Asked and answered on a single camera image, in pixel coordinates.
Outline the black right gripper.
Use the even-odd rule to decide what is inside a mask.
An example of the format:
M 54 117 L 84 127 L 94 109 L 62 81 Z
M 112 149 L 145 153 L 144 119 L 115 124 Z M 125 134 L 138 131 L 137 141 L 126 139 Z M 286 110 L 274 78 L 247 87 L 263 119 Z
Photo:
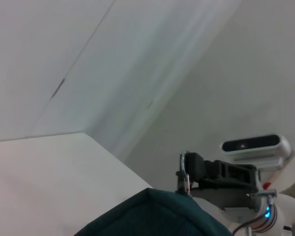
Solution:
M 219 209 L 246 207 L 257 211 L 263 199 L 250 196 L 257 192 L 256 172 L 253 165 L 231 164 L 221 160 L 204 160 L 195 152 L 184 154 L 184 169 L 191 183 L 191 195 L 204 199 Z M 176 172 L 178 194 L 187 194 L 182 171 Z

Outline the dark teal insulated lunch bag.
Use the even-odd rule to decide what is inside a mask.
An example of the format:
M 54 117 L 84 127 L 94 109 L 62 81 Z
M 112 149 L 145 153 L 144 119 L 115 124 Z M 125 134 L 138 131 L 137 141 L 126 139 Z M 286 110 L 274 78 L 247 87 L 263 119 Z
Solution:
M 232 236 L 187 194 L 146 188 L 74 236 Z

